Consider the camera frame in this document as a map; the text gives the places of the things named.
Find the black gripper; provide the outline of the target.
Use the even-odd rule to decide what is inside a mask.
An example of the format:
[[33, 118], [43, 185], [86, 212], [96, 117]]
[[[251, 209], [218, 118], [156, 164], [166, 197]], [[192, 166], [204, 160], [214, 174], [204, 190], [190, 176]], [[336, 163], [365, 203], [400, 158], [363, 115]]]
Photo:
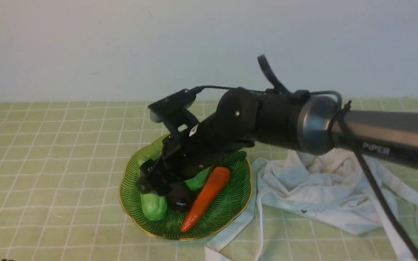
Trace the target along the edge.
[[253, 124], [251, 120], [243, 120], [241, 114], [216, 112], [192, 129], [169, 135], [163, 141], [160, 159], [148, 159], [140, 165], [138, 191], [191, 198], [183, 180], [223, 162], [239, 150], [253, 147]]

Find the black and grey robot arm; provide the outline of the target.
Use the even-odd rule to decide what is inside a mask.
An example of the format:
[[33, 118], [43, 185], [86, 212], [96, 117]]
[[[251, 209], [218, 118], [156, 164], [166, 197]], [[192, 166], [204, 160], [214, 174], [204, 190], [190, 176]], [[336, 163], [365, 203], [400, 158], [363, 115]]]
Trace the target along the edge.
[[323, 155], [342, 148], [418, 170], [418, 112], [358, 111], [333, 92], [230, 88], [204, 121], [188, 110], [202, 87], [184, 89], [149, 105], [150, 118], [169, 136], [156, 160], [141, 167], [142, 194], [166, 196], [174, 184], [255, 142]]

